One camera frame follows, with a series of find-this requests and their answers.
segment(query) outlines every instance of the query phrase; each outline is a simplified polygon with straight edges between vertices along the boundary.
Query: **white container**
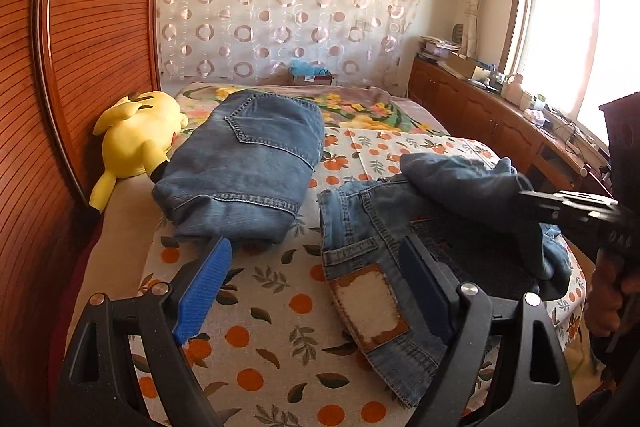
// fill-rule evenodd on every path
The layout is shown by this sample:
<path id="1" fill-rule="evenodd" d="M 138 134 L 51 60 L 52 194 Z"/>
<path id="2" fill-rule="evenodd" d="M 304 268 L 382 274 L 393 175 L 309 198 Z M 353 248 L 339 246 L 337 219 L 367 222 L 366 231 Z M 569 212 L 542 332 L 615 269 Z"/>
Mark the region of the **white container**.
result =
<path id="1" fill-rule="evenodd" d="M 520 103 L 518 104 L 518 107 L 520 108 L 521 111 L 524 111 L 530 108 L 532 103 L 533 103 L 533 95 L 530 92 L 525 91 L 522 93 L 522 96 L 520 97 Z"/>
<path id="2" fill-rule="evenodd" d="M 502 87 L 501 96 L 513 105 L 520 105 L 522 99 L 522 75 L 516 73 L 513 78 L 509 78 L 508 83 Z"/>

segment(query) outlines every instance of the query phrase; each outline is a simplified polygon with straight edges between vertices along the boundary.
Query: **yellow plush toy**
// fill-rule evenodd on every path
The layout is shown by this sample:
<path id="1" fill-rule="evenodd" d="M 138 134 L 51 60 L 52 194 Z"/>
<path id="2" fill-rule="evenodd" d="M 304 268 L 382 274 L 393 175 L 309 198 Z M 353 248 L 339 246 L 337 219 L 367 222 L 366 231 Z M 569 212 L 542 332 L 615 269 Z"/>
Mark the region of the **yellow plush toy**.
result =
<path id="1" fill-rule="evenodd" d="M 161 91 L 145 92 L 134 100 L 124 97 L 100 115 L 94 135 L 104 134 L 102 161 L 104 174 L 89 198 L 100 213 L 107 206 L 118 178 L 153 171 L 167 161 L 166 153 L 174 137 L 187 126 L 174 98 Z"/>

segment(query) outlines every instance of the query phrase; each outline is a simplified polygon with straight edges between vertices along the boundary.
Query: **bedsheet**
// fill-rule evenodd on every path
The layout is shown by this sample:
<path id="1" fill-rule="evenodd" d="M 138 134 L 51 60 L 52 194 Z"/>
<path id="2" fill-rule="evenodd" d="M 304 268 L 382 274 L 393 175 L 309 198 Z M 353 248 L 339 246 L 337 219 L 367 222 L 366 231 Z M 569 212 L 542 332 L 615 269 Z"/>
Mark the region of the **bedsheet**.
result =
<path id="1" fill-rule="evenodd" d="M 175 97 L 182 111 L 189 117 L 189 124 L 181 136 L 188 137 L 228 95 L 248 88 L 315 102 L 327 127 L 395 130 L 412 134 L 428 132 L 437 136 L 449 134 L 425 108 L 412 100 L 391 96 L 377 87 L 235 86 L 194 82 L 184 87 Z"/>
<path id="2" fill-rule="evenodd" d="M 347 180 L 396 174 L 402 154 L 424 151 L 480 158 L 488 166 L 498 160 L 472 140 L 326 128 L 322 162 L 286 240 L 266 251 L 245 245 L 234 252 L 232 268 L 201 333 L 182 346 L 227 427 L 399 427 L 407 422 L 412 410 L 373 372 L 335 310 L 321 266 L 316 194 Z M 172 235 L 172 224 L 161 219 L 141 293 L 160 280 L 170 280 L 196 255 L 192 245 L 176 243 Z M 569 291 L 545 303 L 563 348 L 577 334 L 586 288 L 571 251 L 569 257 Z M 139 337 L 132 339 L 131 347 L 149 412 L 165 421 Z M 497 349 L 486 357 L 467 412 L 484 402 L 496 358 Z"/>

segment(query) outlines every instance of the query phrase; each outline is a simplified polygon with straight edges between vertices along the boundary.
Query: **metal screw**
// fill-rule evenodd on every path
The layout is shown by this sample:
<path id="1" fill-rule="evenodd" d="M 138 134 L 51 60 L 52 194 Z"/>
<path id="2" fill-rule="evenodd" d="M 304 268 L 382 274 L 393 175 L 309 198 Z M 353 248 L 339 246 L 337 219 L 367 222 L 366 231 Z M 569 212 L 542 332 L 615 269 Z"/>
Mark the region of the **metal screw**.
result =
<path id="1" fill-rule="evenodd" d="M 469 295 L 469 296 L 475 295 L 478 293 L 478 286 L 476 286 L 472 282 L 462 283 L 462 285 L 460 285 L 460 289 L 462 290 L 463 294 Z"/>
<path id="2" fill-rule="evenodd" d="M 166 282 L 159 282 L 151 286 L 153 295 L 164 295 L 169 291 L 169 285 Z"/>
<path id="3" fill-rule="evenodd" d="M 89 302 L 92 306 L 99 306 L 104 302 L 104 293 L 94 293 L 91 295 Z"/>
<path id="4" fill-rule="evenodd" d="M 542 304 L 542 300 L 540 299 L 540 296 L 536 293 L 525 293 L 524 294 L 524 299 L 527 301 L 527 304 L 529 306 L 540 306 L 540 304 Z"/>

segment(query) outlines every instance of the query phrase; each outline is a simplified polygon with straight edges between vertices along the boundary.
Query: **leather patch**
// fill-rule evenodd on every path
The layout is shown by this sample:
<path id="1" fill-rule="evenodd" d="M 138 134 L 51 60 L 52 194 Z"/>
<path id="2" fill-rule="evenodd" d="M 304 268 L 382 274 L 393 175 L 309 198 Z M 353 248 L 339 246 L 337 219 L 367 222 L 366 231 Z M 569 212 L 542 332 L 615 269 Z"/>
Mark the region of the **leather patch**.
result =
<path id="1" fill-rule="evenodd" d="M 380 264 L 329 282 L 340 317 L 364 352 L 409 331 Z"/>

